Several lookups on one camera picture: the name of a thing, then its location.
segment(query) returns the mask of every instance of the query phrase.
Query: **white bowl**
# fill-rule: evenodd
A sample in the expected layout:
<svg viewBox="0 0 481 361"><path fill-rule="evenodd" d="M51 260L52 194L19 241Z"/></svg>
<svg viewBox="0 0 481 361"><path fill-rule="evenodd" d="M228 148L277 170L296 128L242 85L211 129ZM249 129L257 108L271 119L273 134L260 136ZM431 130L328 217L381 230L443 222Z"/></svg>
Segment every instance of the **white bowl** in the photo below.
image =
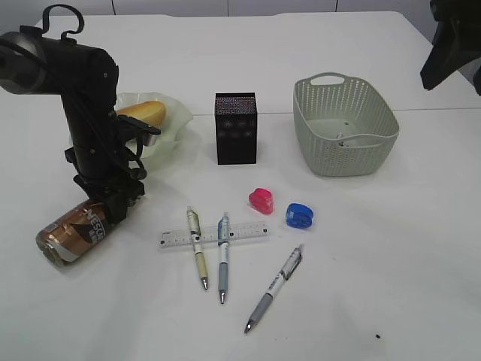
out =
<svg viewBox="0 0 481 361"><path fill-rule="evenodd" d="M144 147L141 158L147 158L155 153L168 155L180 142L180 130L194 119L192 113L184 104L160 93L120 93L117 95L115 110L117 111L151 100L164 103L167 108L167 116L165 117L164 123L160 126L161 133L156 143L151 147ZM135 153L135 141L128 142L127 147Z"/></svg>

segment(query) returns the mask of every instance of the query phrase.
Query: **basket handle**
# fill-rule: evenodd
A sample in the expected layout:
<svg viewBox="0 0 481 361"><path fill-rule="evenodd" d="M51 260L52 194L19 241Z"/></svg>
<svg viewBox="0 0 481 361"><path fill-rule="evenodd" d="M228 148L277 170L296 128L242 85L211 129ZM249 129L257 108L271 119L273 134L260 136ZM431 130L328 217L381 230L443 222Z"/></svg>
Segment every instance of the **basket handle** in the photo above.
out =
<svg viewBox="0 0 481 361"><path fill-rule="evenodd" d="M346 137L335 139L335 141L337 141L339 143L342 143L343 141L354 141L356 139L366 139L366 138L371 139L372 141L377 141L377 143L376 144L369 144L369 145L361 145L361 146L358 146L358 147L348 146L348 148L356 149L356 148L379 147L387 138L391 138L391 137L384 137L382 135L372 135L372 134L356 134L356 135L348 135Z"/></svg>
<svg viewBox="0 0 481 361"><path fill-rule="evenodd" d="M320 77L339 77L341 79L343 79L343 82L342 83L334 83L334 84L326 84L326 85L316 85L316 84L313 84L313 80L315 79L318 79ZM329 86L329 85L341 85L341 84L344 84L346 83L346 80L349 80L350 77L344 75L344 74L341 74L341 73L334 73L332 71L330 72L326 72L326 73L319 73L317 75L313 75L312 77L307 77L306 79L304 79L304 81L308 81L310 83L310 85L312 86Z"/></svg>

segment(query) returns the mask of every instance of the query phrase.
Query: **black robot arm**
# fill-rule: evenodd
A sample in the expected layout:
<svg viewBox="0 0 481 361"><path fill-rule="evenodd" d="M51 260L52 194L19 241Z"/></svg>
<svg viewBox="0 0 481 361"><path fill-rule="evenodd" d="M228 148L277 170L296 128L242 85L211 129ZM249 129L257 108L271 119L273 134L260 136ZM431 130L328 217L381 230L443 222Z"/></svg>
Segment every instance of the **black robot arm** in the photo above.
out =
<svg viewBox="0 0 481 361"><path fill-rule="evenodd" d="M54 7L73 11L77 31L61 39L48 31ZM83 29L81 13L69 5L44 10L42 29L21 26L20 32L0 37L0 86L15 94L57 94L67 117L73 147L65 151L78 175L74 181L93 200L105 206L110 223L126 218L127 207L144 194L140 182L147 175L140 161L142 145L160 130L131 117L117 116L116 85L119 69L105 50L77 44L68 34ZM126 142L137 139L137 152ZM138 168L129 168L135 161Z"/></svg>
<svg viewBox="0 0 481 361"><path fill-rule="evenodd" d="M433 49L421 70L425 89L438 86L454 71L481 57L481 1L431 0L431 11L439 23ZM481 73L473 78L481 95Z"/></svg>

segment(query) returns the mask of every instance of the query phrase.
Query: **white pen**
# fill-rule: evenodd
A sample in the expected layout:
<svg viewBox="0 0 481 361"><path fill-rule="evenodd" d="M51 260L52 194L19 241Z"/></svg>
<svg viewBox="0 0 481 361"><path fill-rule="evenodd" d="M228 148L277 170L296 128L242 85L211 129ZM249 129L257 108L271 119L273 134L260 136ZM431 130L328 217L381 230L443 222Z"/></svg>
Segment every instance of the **white pen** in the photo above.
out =
<svg viewBox="0 0 481 361"><path fill-rule="evenodd" d="M284 282L290 279L295 269L302 261L303 249L304 245L300 244L292 251L286 263L284 263L283 267L280 269L279 273L277 273L275 279L272 281L268 290L265 291L263 297L257 304L256 309L250 315L244 333L248 333L250 330L252 330L253 327L261 320L262 316L264 316L264 313L268 310L269 306L276 297L280 288L283 286Z"/></svg>
<svg viewBox="0 0 481 361"><path fill-rule="evenodd" d="M227 212L219 221L217 226L219 236L219 298L220 303L224 304L225 296L227 295L227 275L228 275L228 215Z"/></svg>
<svg viewBox="0 0 481 361"><path fill-rule="evenodd" d="M207 278L204 252L202 251L201 227L198 224L198 215L192 210L192 207L187 208L187 220L189 221L190 239L194 247L198 275L201 278L202 286L207 291L207 288L209 288L209 280Z"/></svg>

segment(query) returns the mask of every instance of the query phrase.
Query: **black box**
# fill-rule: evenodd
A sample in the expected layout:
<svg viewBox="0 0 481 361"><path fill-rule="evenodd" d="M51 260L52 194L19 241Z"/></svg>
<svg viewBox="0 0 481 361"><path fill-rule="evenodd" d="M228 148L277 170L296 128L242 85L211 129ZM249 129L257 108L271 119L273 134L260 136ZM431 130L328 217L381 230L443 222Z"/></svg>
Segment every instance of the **black box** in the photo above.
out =
<svg viewBox="0 0 481 361"><path fill-rule="evenodd" d="M216 94L217 163L257 162L255 93Z"/></svg>

